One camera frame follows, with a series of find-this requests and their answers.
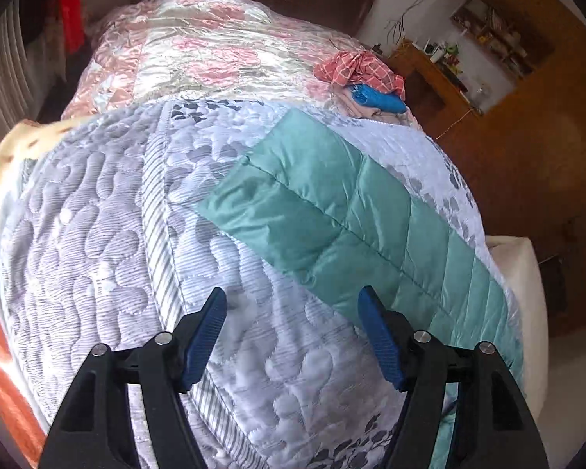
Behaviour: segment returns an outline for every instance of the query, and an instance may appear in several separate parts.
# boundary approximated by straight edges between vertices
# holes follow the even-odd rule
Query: pink cloth
[[[320,81],[347,86],[363,83],[380,93],[395,92],[406,99],[404,80],[383,64],[371,51],[341,51],[315,65],[313,74]]]

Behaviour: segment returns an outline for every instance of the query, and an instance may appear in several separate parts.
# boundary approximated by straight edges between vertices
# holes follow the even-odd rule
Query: blanket
[[[382,379],[364,334],[195,210],[290,108],[128,107],[68,132],[34,164],[2,233],[0,317],[48,423],[95,343],[141,345],[219,286],[228,318],[203,379],[184,397],[208,465],[370,468],[381,459],[403,397]],[[501,283],[468,187],[425,134],[303,111],[444,217]],[[515,300],[508,290],[503,298],[518,334]],[[142,467],[155,467],[138,388],[130,408]]]
[[[340,109],[313,67],[339,51],[363,50],[352,37],[250,0],[147,0],[121,7],[93,27],[92,44],[92,59],[63,118],[170,97]],[[399,76],[387,79],[403,89]],[[399,122],[420,128],[410,110]]]
[[[358,292],[442,343],[495,344],[516,380],[523,349],[501,286],[463,238],[369,156],[290,111],[197,207],[280,272],[361,325]],[[450,424],[432,467],[445,467]]]

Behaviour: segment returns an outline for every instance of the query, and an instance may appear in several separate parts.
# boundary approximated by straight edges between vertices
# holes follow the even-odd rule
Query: power cord
[[[435,137],[434,140],[438,141],[439,139],[441,139],[441,137],[443,137],[445,134],[447,134],[449,132],[449,130],[451,129],[451,127],[453,127],[455,124],[460,123],[461,121],[463,121],[464,117],[466,117],[467,114],[469,114],[470,112],[475,111],[475,108],[471,108],[469,109],[465,114],[463,114],[460,119],[454,121],[454,123],[452,123],[450,126],[447,127],[447,130],[445,132],[443,132],[439,137]]]
[[[422,4],[425,0],[414,0],[414,2],[404,10],[402,15],[397,20],[391,20],[385,26],[385,30],[388,29],[388,33],[386,34],[386,42],[387,43],[401,43],[406,38],[406,30],[404,28],[404,17],[406,14],[410,12],[412,9],[417,7],[418,5]]]

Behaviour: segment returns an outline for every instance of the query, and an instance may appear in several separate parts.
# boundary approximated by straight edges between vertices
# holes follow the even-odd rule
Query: white mattress
[[[528,238],[487,236],[495,264],[513,290],[523,328],[523,387],[525,400],[536,420],[547,394],[549,333],[541,272]]]

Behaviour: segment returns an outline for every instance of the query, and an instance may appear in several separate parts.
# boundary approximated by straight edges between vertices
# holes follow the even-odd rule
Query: teal quilted blanket
[[[517,381],[522,343],[504,291],[433,208],[369,156],[291,110],[197,207],[201,215],[359,324],[371,285],[445,344],[492,341]],[[439,433],[433,465],[447,453]]]

